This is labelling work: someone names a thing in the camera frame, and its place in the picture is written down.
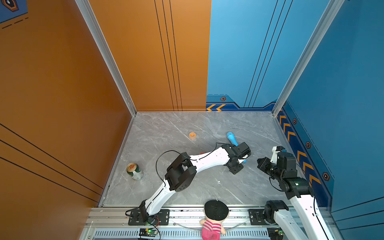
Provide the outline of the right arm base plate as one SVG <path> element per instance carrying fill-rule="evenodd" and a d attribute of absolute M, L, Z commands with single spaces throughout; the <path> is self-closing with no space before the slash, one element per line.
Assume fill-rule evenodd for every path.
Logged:
<path fill-rule="evenodd" d="M 252 226 L 267 225 L 263 209 L 249 209 L 249 218 Z"/>

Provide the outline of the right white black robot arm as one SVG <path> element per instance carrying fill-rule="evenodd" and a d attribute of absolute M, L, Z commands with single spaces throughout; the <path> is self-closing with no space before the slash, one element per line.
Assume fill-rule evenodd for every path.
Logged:
<path fill-rule="evenodd" d="M 298 176 L 295 156 L 282 146 L 274 147 L 272 152 L 270 159 L 258 159 L 258 169 L 271 180 L 278 181 L 281 192 L 285 193 L 296 210 L 304 229 L 293 219 L 284 201 L 267 201 L 263 212 L 265 221 L 277 224 L 289 240 L 333 240 L 319 210 L 314 190 L 307 180 Z"/>

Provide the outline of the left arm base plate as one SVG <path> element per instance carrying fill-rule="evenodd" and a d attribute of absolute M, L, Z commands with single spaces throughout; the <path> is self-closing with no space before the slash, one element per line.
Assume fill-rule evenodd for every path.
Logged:
<path fill-rule="evenodd" d="M 129 226 L 144 226 L 144 225 L 155 225 L 155 226 L 167 226 L 170 219 L 170 210 L 164 209 L 159 213 L 147 217 L 146 220 L 143 220 L 141 212 L 139 209 L 135 209 L 129 212 L 126 212 L 128 217 Z"/>

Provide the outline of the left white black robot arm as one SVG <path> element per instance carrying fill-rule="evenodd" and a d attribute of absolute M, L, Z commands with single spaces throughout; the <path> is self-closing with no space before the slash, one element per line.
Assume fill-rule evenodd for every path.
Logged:
<path fill-rule="evenodd" d="M 226 166 L 235 175 L 244 168 L 243 162 L 250 155 L 251 150 L 245 142 L 237 146 L 223 144 L 211 152 L 195 156 L 186 152 L 179 153 L 167 168 L 161 186 L 149 199 L 140 204 L 139 210 L 143 222 L 158 214 L 172 195 L 189 187 L 198 173 L 216 166 Z"/>

